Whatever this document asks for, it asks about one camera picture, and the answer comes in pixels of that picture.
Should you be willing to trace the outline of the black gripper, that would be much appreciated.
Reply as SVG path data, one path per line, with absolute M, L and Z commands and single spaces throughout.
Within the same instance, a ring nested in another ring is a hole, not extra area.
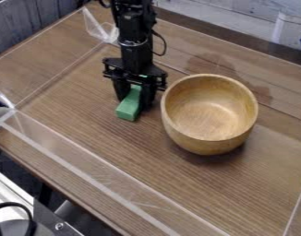
M 103 59 L 103 75 L 113 80 L 119 100 L 130 93 L 132 84 L 142 85 L 141 106 L 152 108 L 157 89 L 166 89 L 168 73 L 153 63 L 153 46 L 148 42 L 137 47 L 121 46 L 121 58 Z

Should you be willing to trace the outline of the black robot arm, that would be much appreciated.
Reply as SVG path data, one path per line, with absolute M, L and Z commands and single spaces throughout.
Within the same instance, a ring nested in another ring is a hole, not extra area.
M 110 78 L 119 101 L 128 97 L 132 85 L 141 87 L 140 108 L 148 110 L 157 91 L 166 90 L 168 72 L 153 62 L 153 56 L 166 54 L 165 37 L 153 29 L 157 13 L 152 0 L 110 0 L 105 8 L 111 9 L 119 30 L 121 58 L 103 59 L 103 76 Z

